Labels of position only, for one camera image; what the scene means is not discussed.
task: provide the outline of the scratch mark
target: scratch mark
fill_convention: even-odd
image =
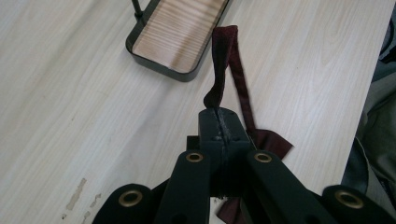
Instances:
[[[87,220],[87,217],[90,216],[90,215],[91,215],[90,212],[86,212],[85,215],[84,215],[84,219],[82,220],[81,224],[85,224],[85,220]]]
[[[79,199],[79,194],[82,192],[82,188],[84,187],[85,183],[87,180],[85,178],[82,178],[81,181],[79,182],[79,185],[76,189],[76,192],[73,194],[72,198],[70,199],[70,202],[67,204],[66,209],[71,211],[74,208],[74,205]]]
[[[93,201],[90,205],[90,208],[93,208],[96,205],[96,201],[102,197],[102,194],[96,194],[95,201]]]

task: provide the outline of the wooden table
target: wooden table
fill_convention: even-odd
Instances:
[[[233,1],[224,19],[258,127],[294,144],[284,162],[314,192],[342,178],[393,5]],[[136,64],[134,24],[129,1],[2,1],[0,223],[91,223],[114,189],[169,177],[213,66],[180,83]],[[240,116],[230,78],[222,106]]]

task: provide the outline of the maroon strap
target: maroon strap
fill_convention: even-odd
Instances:
[[[230,65],[233,82],[238,92],[239,102],[247,127],[247,134],[258,149],[274,152],[283,158],[292,145],[279,134],[257,129],[251,110],[244,69],[238,49],[237,26],[216,27],[212,35],[212,57],[215,68],[215,84],[204,98],[207,108],[219,108],[224,92],[225,70]],[[218,217],[227,224],[242,224],[244,220],[239,210],[239,199],[227,201],[219,210]]]

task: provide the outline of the black plastic part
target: black plastic part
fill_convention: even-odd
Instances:
[[[383,208],[352,188],[341,185],[327,187],[321,201],[340,223],[396,223]]]
[[[181,153],[167,183],[154,223],[208,223],[209,171],[210,158],[204,152],[189,150]]]
[[[198,150],[199,148],[199,136],[187,136],[186,150]]]
[[[229,109],[208,108],[199,113],[200,149],[210,155],[211,196],[241,197],[243,160],[252,150],[238,116]]]
[[[120,197],[125,192],[140,192],[142,198],[139,203],[125,207],[120,203]],[[152,213],[151,208],[152,195],[151,190],[145,186],[130,184],[116,189],[105,204],[99,210],[92,224],[146,224],[150,223]]]
[[[248,153],[246,176],[272,223],[337,223],[275,154]]]
[[[240,204],[244,220],[247,224],[271,223],[259,198],[251,186],[247,185]]]
[[[181,82],[188,82],[193,80],[198,73],[199,68],[202,65],[203,58],[208,52],[208,44],[210,43],[210,38],[208,38],[207,42],[205,43],[205,50],[203,50],[203,53],[201,54],[199,61],[195,68],[193,68],[189,73],[179,73],[175,70],[172,70],[162,64],[156,63],[150,59],[141,57],[137,54],[134,54],[132,51],[132,48],[134,46],[134,43],[136,42],[137,38],[140,36],[140,34],[143,31],[143,28],[146,26],[147,22],[149,21],[149,18],[151,17],[152,13],[154,12],[155,8],[158,6],[161,0],[151,0],[148,3],[148,6],[143,12],[143,15],[137,18],[137,24],[134,26],[134,29],[129,33],[125,46],[128,49],[128,51],[132,54],[134,57],[134,60],[143,65],[146,66],[156,72],[159,72],[161,74],[164,74],[170,78],[176,79]],[[224,7],[223,11],[221,12],[221,15],[219,16],[219,20],[216,22],[216,26],[223,20],[223,15],[228,11],[229,5],[231,4],[233,0],[228,0],[226,2],[226,6]]]

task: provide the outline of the dark red ribbon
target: dark red ribbon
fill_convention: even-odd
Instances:
[[[247,134],[252,138],[256,148],[275,153],[283,158],[292,148],[292,144],[279,134],[256,128],[251,110],[248,87],[238,48],[237,26],[216,27],[212,34],[212,57],[215,67],[215,83],[204,98],[207,108],[219,108],[224,92],[225,70],[230,65],[233,82],[238,92]],[[228,200],[219,210],[218,217],[227,224],[245,223],[239,209],[239,199]]]

